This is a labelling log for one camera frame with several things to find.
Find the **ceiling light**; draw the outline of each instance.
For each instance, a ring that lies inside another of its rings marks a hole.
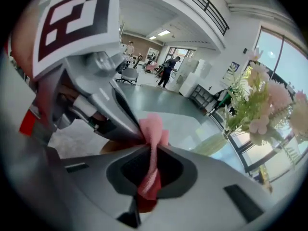
[[[163,36],[163,35],[168,34],[168,33],[170,33],[170,32],[168,30],[166,30],[166,31],[163,31],[163,32],[159,33],[158,35],[159,36]]]

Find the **artificial flower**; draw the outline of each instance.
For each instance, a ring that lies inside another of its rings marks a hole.
[[[263,51],[259,51],[259,47],[257,47],[255,50],[251,50],[248,52],[248,59],[251,61],[258,61],[260,57],[262,56]]]
[[[308,136],[308,103],[306,101],[298,101],[294,104],[289,124],[295,134]]]
[[[252,69],[250,70],[250,75],[247,79],[248,85],[250,87],[254,86],[255,80],[257,77],[260,77],[261,81],[268,81],[270,76],[268,75],[268,70],[263,64],[255,64],[254,62],[250,63]]]
[[[249,125],[249,131],[251,133],[258,132],[261,135],[266,134],[267,124],[270,122],[269,117],[266,115],[260,116],[259,119],[254,119]]]
[[[272,111],[273,111],[272,107],[270,106],[270,104],[268,102],[264,102],[263,104],[261,104],[261,109],[260,109],[261,115],[269,116]]]
[[[284,87],[284,84],[277,82],[276,80],[270,80],[268,82],[269,91],[269,104],[272,105],[273,110],[279,111],[292,103],[292,99],[288,90]]]
[[[296,100],[298,100],[298,101],[306,101],[306,100],[307,100],[307,96],[306,96],[306,94],[303,92],[303,90],[298,91],[298,92],[295,94],[295,98],[296,98]]]

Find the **floor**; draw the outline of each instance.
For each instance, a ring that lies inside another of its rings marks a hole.
[[[156,112],[170,132],[172,146],[191,150],[211,135],[220,132],[217,125],[187,98],[161,88],[119,84],[138,119]],[[98,154],[108,140],[93,133],[82,120],[58,130],[49,146],[57,149],[61,158]],[[244,167],[231,144],[212,155],[244,174]]]

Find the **robotic arm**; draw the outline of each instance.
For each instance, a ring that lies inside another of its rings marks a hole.
[[[143,139],[127,99],[113,80],[125,66],[119,48],[119,0],[53,0],[39,22],[33,54],[35,103],[52,130],[81,118],[110,140]],[[80,93],[71,104],[59,95],[64,79]],[[99,112],[100,122],[91,116]]]

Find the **railing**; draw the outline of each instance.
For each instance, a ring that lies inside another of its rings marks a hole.
[[[194,1],[214,22],[222,35],[225,35],[229,26],[225,19],[222,17],[216,7],[210,2],[210,0],[192,0]]]

